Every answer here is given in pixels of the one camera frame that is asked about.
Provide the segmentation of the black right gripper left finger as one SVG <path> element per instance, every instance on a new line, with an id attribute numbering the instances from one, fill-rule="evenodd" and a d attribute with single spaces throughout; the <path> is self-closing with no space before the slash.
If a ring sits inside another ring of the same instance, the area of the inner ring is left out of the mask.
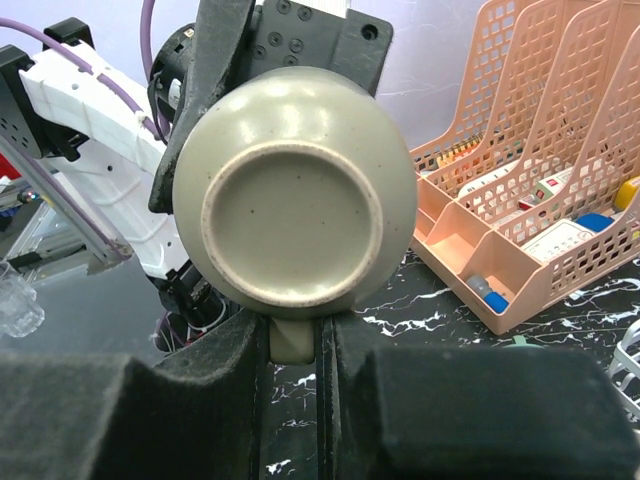
<path id="1" fill-rule="evenodd" d="M 3 354 L 2 477 L 258 478 L 266 337 L 243 310 L 155 366 Z"/>

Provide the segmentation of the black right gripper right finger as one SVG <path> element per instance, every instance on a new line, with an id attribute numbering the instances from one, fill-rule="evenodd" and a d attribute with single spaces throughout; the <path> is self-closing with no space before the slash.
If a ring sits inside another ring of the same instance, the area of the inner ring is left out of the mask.
<path id="1" fill-rule="evenodd" d="M 639 443 L 587 352 L 394 345 L 315 328 L 322 479 L 631 479 Z"/>

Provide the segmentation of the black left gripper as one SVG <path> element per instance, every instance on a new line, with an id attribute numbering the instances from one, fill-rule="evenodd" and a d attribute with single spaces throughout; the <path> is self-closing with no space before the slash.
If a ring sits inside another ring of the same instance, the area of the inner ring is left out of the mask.
<path id="1" fill-rule="evenodd" d="M 265 1 L 254 8 L 252 0 L 199 3 L 182 109 L 149 197 L 153 213 L 173 212 L 179 154 L 197 122 L 231 88 L 249 28 L 246 80 L 274 69 L 307 66 L 342 75 L 371 95 L 377 92 L 393 37 L 389 22 L 352 9 L 340 17 L 295 1 Z"/>

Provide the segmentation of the olive grey small cup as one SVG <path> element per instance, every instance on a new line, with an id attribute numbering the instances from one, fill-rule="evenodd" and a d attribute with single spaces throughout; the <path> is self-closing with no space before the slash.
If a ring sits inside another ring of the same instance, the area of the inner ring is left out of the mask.
<path id="1" fill-rule="evenodd" d="M 402 260 L 417 180 L 367 91 L 299 66 L 250 80 L 196 122 L 172 197 L 197 270 L 270 319 L 274 363 L 309 364 L 316 321 L 369 297 Z"/>

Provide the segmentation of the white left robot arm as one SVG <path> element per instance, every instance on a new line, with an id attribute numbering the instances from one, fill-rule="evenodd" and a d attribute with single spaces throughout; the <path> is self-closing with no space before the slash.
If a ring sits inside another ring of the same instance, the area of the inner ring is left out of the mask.
<path id="1" fill-rule="evenodd" d="M 203 1 L 169 129 L 151 87 L 84 41 L 43 43 L 1 86 L 49 158 L 131 247 L 189 345 L 239 309 L 285 323 L 350 310 L 413 232 L 414 169 L 375 94 L 392 25 L 292 1 Z"/>

